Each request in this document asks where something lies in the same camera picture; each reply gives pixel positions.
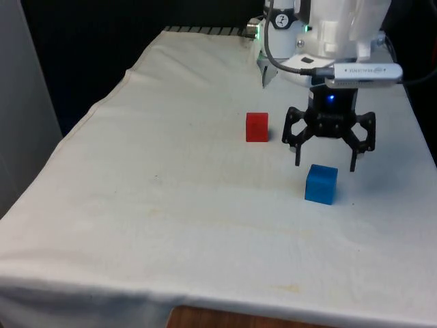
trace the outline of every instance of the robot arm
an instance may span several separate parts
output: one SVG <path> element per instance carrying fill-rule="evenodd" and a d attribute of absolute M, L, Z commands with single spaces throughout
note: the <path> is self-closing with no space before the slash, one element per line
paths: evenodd
<path fill-rule="evenodd" d="M 297 51 L 283 63 L 274 58 L 269 47 L 274 35 L 269 27 L 273 18 L 276 22 L 278 17 L 274 3 L 275 0 L 268 1 L 264 20 L 264 52 L 285 78 L 310 87 L 307 110 L 289 108 L 282 142 L 295 149 L 299 166 L 302 145 L 310 138 L 342 139 L 352 149 L 353 172 L 358 156 L 376 147 L 375 113 L 355 113 L 358 88 L 389 86 L 402 78 L 402 69 L 397 64 L 365 63 L 375 42 L 385 39 L 379 29 L 391 0 L 294 0 L 296 17 L 309 30 L 290 38 Z M 292 128 L 300 120 L 307 127 L 295 135 Z M 359 140 L 352 131 L 356 124 L 367 131 L 365 140 Z"/>
<path fill-rule="evenodd" d="M 269 7 L 260 24 L 263 53 L 286 79 L 307 87 L 326 82 L 331 88 L 347 88 L 383 87 L 402 78 L 397 64 L 363 63 L 370 59 L 376 44 L 384 43 L 385 34 L 379 29 L 391 0 L 294 0 L 294 15 L 305 28 L 300 28 L 300 33 L 290 29 L 289 38 L 282 39 L 297 44 L 297 49 L 281 64 L 276 56 L 279 32 L 272 23 L 280 17 L 276 1 L 266 2 Z"/>

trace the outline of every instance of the dark background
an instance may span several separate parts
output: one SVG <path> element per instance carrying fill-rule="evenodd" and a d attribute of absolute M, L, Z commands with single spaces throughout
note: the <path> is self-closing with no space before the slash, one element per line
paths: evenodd
<path fill-rule="evenodd" d="M 23 0 L 23 8 L 63 134 L 122 79 L 166 25 L 239 27 L 262 13 L 264 0 Z M 437 23 L 428 0 L 393 0 L 383 25 L 405 79 L 435 67 Z M 437 160 L 437 78 L 408 87 Z"/>

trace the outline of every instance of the black cable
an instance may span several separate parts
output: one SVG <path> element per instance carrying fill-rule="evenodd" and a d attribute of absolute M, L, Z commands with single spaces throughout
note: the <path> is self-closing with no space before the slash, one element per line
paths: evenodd
<path fill-rule="evenodd" d="M 387 46 L 387 49 L 389 50 L 389 53 L 393 59 L 393 62 L 397 64 L 397 53 L 395 50 L 395 47 L 393 46 L 393 43 L 391 42 L 391 39 L 389 36 L 385 36 L 385 44 Z"/>
<path fill-rule="evenodd" d="M 270 63 L 272 63 L 274 67 L 280 70 L 284 70 L 286 72 L 290 72 L 294 74 L 300 74 L 300 69 L 291 68 L 280 64 L 279 62 L 276 61 L 275 58 L 273 58 L 272 53 L 270 52 L 270 47 L 268 46 L 268 28 L 270 26 L 270 20 L 272 19 L 273 6 L 274 6 L 274 0 L 270 0 L 270 7 L 268 9 L 268 13 L 266 17 L 266 24 L 264 25 L 264 48 L 266 50 L 267 58 L 268 60 L 270 60 Z"/>
<path fill-rule="evenodd" d="M 437 68 L 435 68 L 432 72 L 430 72 L 426 77 L 422 77 L 421 79 L 417 79 L 417 80 L 403 81 L 401 82 L 401 84 L 405 85 L 406 87 L 410 87 L 412 85 L 422 84 L 432 79 L 433 77 L 437 77 Z"/>

